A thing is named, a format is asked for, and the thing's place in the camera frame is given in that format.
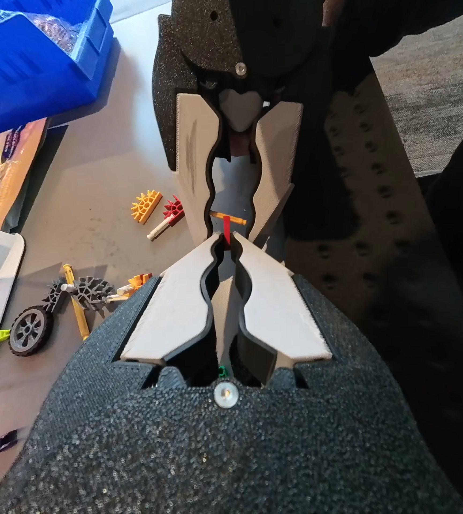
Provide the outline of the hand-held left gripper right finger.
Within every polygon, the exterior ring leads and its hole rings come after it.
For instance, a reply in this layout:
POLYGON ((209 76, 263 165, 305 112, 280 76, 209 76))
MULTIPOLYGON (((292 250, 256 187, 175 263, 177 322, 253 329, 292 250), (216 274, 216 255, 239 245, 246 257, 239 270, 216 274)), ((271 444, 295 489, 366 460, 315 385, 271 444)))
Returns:
POLYGON ((241 297, 239 327, 246 340, 292 363, 332 359, 292 271, 238 232, 234 263, 241 297))

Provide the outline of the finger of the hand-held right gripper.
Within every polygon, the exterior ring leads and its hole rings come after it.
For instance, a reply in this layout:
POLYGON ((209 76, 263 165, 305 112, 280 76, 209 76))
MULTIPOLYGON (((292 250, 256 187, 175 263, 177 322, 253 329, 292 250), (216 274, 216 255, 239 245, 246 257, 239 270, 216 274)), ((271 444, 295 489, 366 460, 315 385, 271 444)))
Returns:
POLYGON ((179 199, 195 246, 213 234, 212 167, 220 140, 221 117, 217 111, 201 95, 178 93, 176 174, 179 199))
POLYGON ((252 197, 252 243, 270 234, 294 188, 292 173, 303 109, 301 103, 281 101, 256 123, 254 149, 261 172, 252 197))

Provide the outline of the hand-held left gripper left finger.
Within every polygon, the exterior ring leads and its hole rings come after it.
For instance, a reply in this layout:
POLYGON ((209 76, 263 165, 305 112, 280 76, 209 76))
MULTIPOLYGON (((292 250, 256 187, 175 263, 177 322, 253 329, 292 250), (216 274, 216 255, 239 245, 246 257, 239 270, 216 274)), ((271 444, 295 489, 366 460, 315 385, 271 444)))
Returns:
POLYGON ((223 247, 224 236, 216 233, 160 275, 121 360, 167 363, 210 335, 223 247))

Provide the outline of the red connector with white rod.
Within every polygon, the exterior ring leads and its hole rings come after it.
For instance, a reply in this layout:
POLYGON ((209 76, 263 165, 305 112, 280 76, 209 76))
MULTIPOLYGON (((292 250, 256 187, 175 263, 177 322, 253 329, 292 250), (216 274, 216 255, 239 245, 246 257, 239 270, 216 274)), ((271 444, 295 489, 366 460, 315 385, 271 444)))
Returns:
POLYGON ((149 241, 156 240, 169 227, 175 226, 185 217, 181 201, 176 195, 173 195, 173 198, 174 201, 168 200, 168 203, 164 205, 163 221, 147 235, 149 241))

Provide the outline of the short yellow toy rod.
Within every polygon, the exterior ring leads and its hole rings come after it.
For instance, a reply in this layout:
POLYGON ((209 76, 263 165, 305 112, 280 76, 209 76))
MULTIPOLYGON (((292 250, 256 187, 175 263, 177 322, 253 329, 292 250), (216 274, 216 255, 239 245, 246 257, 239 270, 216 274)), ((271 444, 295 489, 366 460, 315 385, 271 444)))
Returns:
POLYGON ((228 215, 228 214, 225 214, 225 213, 222 213, 222 212, 218 212, 218 211, 214 211, 214 210, 210 210, 209 212, 210 216, 211 217, 214 217, 214 218, 217 218, 217 219, 220 219, 220 220, 225 220, 225 219, 229 219, 229 222, 230 223, 234 223, 234 224, 237 224, 237 225, 240 225, 240 226, 246 226, 248 221, 243 219, 243 218, 239 218, 239 217, 236 217, 236 216, 232 216, 232 215, 228 215))

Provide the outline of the person's right forearm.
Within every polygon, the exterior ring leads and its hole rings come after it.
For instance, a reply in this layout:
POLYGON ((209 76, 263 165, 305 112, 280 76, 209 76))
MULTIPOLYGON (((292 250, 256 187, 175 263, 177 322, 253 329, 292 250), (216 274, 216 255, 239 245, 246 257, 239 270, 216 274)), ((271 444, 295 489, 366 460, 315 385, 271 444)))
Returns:
POLYGON ((334 48, 382 55, 407 35, 418 35, 463 15, 463 1, 345 1, 334 48))

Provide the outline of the person's right hand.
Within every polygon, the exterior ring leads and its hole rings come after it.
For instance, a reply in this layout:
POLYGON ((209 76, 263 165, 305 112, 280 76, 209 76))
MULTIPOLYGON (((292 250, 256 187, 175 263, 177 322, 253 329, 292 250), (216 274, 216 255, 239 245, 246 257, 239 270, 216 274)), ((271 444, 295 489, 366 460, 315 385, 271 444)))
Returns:
POLYGON ((338 22, 344 3, 344 0, 326 0, 323 2, 322 27, 331 27, 338 22))

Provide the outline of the clear plastic bag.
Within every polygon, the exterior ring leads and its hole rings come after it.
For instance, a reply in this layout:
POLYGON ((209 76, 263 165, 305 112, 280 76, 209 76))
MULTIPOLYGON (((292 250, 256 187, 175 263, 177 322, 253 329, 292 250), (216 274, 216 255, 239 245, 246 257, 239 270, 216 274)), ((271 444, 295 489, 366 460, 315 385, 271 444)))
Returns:
POLYGON ((78 38, 87 24, 87 22, 71 24, 62 18, 50 14, 24 13, 1 9, 0 22, 18 14, 24 15, 28 21, 70 56, 73 55, 78 38))

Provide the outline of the blue plastic bin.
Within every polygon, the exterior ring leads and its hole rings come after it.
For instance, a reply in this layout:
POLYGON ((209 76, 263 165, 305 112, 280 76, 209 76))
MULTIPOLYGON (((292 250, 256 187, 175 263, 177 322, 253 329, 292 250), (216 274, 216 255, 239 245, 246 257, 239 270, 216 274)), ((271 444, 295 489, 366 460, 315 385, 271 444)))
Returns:
POLYGON ((96 101, 113 44, 111 1, 0 1, 0 9, 87 22, 72 56, 22 14, 0 22, 0 133, 96 101))

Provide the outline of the orange printed toy box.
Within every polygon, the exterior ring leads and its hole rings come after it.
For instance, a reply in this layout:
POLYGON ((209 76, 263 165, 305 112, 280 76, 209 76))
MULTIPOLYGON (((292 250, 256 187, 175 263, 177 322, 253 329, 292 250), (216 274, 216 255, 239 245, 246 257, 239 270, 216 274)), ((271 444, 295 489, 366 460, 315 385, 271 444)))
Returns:
POLYGON ((49 119, 42 118, 0 133, 0 230, 18 199, 48 126, 49 119))

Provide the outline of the purple toy clip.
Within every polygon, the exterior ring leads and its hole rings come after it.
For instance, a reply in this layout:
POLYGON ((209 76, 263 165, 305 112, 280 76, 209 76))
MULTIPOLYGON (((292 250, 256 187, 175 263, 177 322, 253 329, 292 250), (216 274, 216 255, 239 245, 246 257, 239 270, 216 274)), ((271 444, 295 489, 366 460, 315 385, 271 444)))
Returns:
POLYGON ((14 429, 0 437, 0 453, 15 446, 19 441, 20 430, 14 429))

